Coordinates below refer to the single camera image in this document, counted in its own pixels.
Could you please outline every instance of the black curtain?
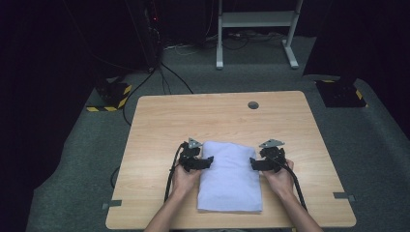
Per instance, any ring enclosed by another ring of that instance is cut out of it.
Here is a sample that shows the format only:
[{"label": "black curtain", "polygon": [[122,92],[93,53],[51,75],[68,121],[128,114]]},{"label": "black curtain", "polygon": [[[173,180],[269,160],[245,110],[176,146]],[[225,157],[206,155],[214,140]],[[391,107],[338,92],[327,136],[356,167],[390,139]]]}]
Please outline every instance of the black curtain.
[{"label": "black curtain", "polygon": [[409,11],[408,1],[334,0],[304,71],[364,80],[408,137]]}]

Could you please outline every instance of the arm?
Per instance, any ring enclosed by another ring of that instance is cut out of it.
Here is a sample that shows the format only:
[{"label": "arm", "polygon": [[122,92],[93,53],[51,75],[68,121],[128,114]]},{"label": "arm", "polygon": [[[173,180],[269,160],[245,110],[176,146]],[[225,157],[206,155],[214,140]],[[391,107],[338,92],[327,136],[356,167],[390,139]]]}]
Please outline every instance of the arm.
[{"label": "arm", "polygon": [[[293,161],[288,160],[287,165],[293,169]],[[293,194],[293,179],[288,171],[283,168],[277,173],[263,171],[263,175],[268,180],[272,191],[279,197],[286,213],[298,231],[323,231]]]},{"label": "arm", "polygon": [[175,168],[172,178],[172,192],[162,207],[151,219],[145,232],[167,232],[176,212],[180,209],[185,197],[190,193],[195,181],[198,179],[201,171],[192,170],[186,172],[181,165]]}]

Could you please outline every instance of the shelf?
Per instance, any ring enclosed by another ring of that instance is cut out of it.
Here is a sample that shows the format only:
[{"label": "shelf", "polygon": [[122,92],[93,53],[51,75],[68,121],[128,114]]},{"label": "shelf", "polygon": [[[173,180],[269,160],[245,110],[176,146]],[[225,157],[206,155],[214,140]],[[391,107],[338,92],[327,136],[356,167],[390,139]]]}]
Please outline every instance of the shelf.
[{"label": "shelf", "polygon": [[290,26],[294,12],[223,13],[222,27]]}]

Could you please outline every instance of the forearm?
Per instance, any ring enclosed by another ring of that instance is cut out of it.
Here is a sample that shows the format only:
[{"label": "forearm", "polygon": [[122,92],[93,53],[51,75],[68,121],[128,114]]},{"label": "forearm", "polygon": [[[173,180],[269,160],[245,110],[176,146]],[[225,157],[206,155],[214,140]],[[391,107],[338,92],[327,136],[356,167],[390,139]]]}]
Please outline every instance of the forearm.
[{"label": "forearm", "polygon": [[155,216],[151,219],[148,226],[145,228],[145,232],[168,232],[171,221],[175,216],[175,213],[181,207],[184,200],[184,194],[176,194],[172,192],[169,198],[163,203],[162,207],[158,210]]},{"label": "forearm", "polygon": [[302,207],[295,195],[281,196],[280,200],[298,232],[323,231],[305,208]]}]

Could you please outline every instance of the white table leg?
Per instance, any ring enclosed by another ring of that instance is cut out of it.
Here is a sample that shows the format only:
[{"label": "white table leg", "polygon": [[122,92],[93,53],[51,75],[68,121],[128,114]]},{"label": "white table leg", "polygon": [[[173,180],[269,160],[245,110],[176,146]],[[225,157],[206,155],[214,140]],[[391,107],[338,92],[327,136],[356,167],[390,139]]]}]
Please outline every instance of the white table leg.
[{"label": "white table leg", "polygon": [[292,22],[289,28],[289,33],[287,34],[287,40],[283,40],[283,48],[286,52],[287,59],[289,60],[290,67],[294,70],[299,68],[299,64],[296,61],[295,54],[293,54],[293,50],[290,47],[293,40],[293,35],[295,34],[296,25],[298,24],[299,15],[301,14],[301,8],[304,0],[298,0],[296,4],[295,13],[292,16]]},{"label": "white table leg", "polygon": [[218,44],[217,44],[217,70],[223,69],[223,53],[222,53],[222,0],[220,0],[218,13]]}]

